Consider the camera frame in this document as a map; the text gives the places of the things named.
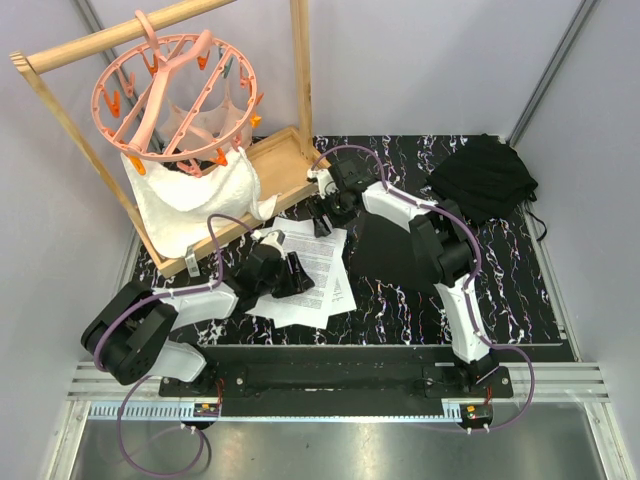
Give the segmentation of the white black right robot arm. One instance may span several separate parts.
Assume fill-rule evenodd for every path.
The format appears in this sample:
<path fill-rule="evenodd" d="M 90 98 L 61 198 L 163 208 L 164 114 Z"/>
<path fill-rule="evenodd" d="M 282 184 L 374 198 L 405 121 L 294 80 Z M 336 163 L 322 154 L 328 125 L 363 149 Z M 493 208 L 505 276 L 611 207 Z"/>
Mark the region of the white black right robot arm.
<path fill-rule="evenodd" d="M 470 230 L 450 200 L 425 202 L 361 172 L 350 160 L 307 172 L 319 194 L 308 200 L 314 233 L 361 219 L 350 269 L 359 276 L 439 295 L 456 357 L 457 390 L 476 396 L 498 362 L 480 322 Z"/>

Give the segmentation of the aluminium rail frame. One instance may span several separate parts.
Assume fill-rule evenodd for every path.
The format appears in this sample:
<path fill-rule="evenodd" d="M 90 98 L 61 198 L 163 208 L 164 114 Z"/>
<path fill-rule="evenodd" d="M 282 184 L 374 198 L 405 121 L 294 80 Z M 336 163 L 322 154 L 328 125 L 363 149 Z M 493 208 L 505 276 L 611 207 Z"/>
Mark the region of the aluminium rail frame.
<path fill-rule="evenodd" d="M 493 353 L 508 399 L 390 390 L 162 397 L 79 364 L 49 479 L 635 479 L 604 374 L 571 361 Z"/>

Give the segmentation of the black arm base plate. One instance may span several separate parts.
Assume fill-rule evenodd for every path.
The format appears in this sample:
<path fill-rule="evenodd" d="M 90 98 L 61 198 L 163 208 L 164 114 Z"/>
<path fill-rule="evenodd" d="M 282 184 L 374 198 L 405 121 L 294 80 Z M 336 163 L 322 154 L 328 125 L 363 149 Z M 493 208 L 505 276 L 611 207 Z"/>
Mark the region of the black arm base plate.
<path fill-rule="evenodd" d="M 497 355 L 468 366 L 448 346 L 218 346 L 204 355 L 207 365 L 198 380 L 163 380 L 159 394 L 204 397 L 222 386 L 229 398 L 273 390 L 392 388 L 427 398 L 513 396 L 509 370 Z"/>

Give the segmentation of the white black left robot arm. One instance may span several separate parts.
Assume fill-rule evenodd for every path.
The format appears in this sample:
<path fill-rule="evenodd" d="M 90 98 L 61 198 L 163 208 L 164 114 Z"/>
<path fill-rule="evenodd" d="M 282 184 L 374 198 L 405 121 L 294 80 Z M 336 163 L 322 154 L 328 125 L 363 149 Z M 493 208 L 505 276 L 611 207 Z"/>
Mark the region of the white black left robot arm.
<path fill-rule="evenodd" d="M 216 372 L 193 345 L 169 339 L 172 331 L 253 309 L 263 296 L 288 299 L 315 282 L 295 252 L 258 244 L 221 278 L 193 287 L 153 290 L 128 282 L 81 335 L 96 367 L 127 386 L 150 375 L 181 381 L 196 396 L 215 386 Z"/>

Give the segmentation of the white towel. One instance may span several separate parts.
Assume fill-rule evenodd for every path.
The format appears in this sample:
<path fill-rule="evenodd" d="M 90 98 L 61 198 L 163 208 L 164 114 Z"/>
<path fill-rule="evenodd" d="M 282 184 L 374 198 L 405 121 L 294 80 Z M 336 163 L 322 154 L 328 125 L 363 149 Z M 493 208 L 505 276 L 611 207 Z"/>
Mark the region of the white towel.
<path fill-rule="evenodd" d="M 147 160 L 141 175 L 121 156 L 146 233 L 159 255 L 185 256 L 188 247 L 209 236 L 206 221 L 213 213 L 236 219 L 249 213 L 260 221 L 275 213 L 278 196 L 261 196 L 261 182 L 246 151 L 231 149 L 226 160 L 225 166 L 197 178 Z"/>

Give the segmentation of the black clipboard folder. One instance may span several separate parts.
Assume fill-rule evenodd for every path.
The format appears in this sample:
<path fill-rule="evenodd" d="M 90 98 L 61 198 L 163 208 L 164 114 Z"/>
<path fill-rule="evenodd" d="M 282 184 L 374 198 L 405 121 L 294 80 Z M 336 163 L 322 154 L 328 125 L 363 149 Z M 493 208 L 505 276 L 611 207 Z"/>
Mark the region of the black clipboard folder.
<path fill-rule="evenodd" d="M 437 293 L 416 264 L 406 230 L 379 215 L 364 212 L 356 233 L 349 266 L 352 274 L 425 294 Z"/>

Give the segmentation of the paper sheet with drawing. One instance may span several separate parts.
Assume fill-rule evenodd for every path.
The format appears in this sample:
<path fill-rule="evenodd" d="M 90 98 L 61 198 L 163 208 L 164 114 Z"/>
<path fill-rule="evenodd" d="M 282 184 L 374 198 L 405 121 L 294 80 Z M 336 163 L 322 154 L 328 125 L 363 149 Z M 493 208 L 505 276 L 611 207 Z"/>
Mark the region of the paper sheet with drawing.
<path fill-rule="evenodd" d="M 340 315 L 356 310 L 355 298 L 351 289 L 346 268 L 338 266 L 329 315 Z"/>

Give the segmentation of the printed paper sheet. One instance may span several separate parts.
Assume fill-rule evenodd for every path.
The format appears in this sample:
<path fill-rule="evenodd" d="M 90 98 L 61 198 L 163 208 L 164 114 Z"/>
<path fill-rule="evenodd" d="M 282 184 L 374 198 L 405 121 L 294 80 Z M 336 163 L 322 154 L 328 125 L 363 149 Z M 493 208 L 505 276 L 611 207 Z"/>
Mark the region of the printed paper sheet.
<path fill-rule="evenodd" d="M 332 298 L 337 267 L 344 266 L 342 253 L 347 231 L 335 229 L 328 237 L 316 238 L 312 220 L 294 221 L 281 217 L 264 229 L 267 228 L 279 229 L 285 234 L 284 251 L 296 252 L 304 270 L 314 280 L 315 287 L 302 294 Z"/>
<path fill-rule="evenodd" d="M 301 325 L 314 329 L 325 329 L 332 309 L 330 296 L 314 297 L 298 294 L 284 298 L 271 295 L 261 297 L 248 311 L 253 316 L 271 319 L 275 328 Z"/>

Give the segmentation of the sheer pink mesh garment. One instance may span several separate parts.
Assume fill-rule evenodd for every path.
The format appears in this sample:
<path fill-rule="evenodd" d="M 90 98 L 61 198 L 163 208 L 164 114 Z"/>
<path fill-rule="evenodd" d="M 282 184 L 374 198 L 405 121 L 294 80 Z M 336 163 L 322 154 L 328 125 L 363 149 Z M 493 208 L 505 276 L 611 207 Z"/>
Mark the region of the sheer pink mesh garment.
<path fill-rule="evenodd" d="M 183 139 L 177 145 L 179 150 L 196 150 L 206 146 L 214 137 L 226 135 L 236 126 L 236 122 L 242 119 L 245 110 L 237 108 L 232 102 L 228 80 L 224 81 L 224 86 L 225 92 L 221 103 L 214 109 L 200 112 L 194 117 Z M 166 105 L 168 118 L 157 130 L 165 144 L 168 144 L 187 115 L 187 111 L 175 105 L 170 99 L 166 100 Z"/>

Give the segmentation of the pink round clip hanger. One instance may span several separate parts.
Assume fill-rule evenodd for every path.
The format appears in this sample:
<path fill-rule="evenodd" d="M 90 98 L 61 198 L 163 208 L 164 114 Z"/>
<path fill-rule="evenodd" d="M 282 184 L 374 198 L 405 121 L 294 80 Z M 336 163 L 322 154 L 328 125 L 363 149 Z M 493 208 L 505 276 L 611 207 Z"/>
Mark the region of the pink round clip hanger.
<path fill-rule="evenodd" d="M 160 36 L 136 11 L 144 43 L 117 57 L 92 93 L 96 128 L 141 176 L 169 163 L 200 178 L 201 165 L 225 166 L 247 148 L 262 121 L 255 71 L 209 30 Z"/>

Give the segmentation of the black marble pattern mat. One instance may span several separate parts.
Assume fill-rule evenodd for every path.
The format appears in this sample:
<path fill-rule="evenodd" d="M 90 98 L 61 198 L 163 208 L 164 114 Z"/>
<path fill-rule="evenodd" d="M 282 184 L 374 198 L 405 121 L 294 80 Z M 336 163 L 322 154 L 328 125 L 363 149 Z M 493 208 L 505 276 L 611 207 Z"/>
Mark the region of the black marble pattern mat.
<path fill-rule="evenodd" d="M 449 155 L 472 140 L 470 134 L 317 136 L 319 152 L 340 146 L 332 159 L 352 158 L 374 171 L 373 150 L 385 165 L 391 183 L 424 199 L 431 198 L 430 173 Z M 534 249 L 526 213 L 515 209 L 505 219 L 476 228 L 482 271 L 476 294 L 487 336 L 495 343 L 518 344 L 534 361 L 571 361 L 571 348 L 560 330 L 548 282 Z M 277 328 L 270 319 L 244 316 L 205 320 L 172 333 L 176 342 L 202 348 L 216 345 L 440 345 L 450 332 L 438 296 L 353 272 L 352 260 L 364 224 L 348 228 L 343 262 L 356 307 L 329 318 L 324 329 L 301 325 Z"/>

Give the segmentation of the black cloth bundle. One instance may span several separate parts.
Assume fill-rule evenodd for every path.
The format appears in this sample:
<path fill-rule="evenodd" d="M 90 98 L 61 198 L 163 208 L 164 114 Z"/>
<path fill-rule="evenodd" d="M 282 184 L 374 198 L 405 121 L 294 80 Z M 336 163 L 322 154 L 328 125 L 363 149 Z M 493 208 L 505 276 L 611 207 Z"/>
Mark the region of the black cloth bundle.
<path fill-rule="evenodd" d="M 487 134 L 449 155 L 430 174 L 429 184 L 477 225 L 507 218 L 521 203 L 535 201 L 538 188 L 516 151 Z"/>

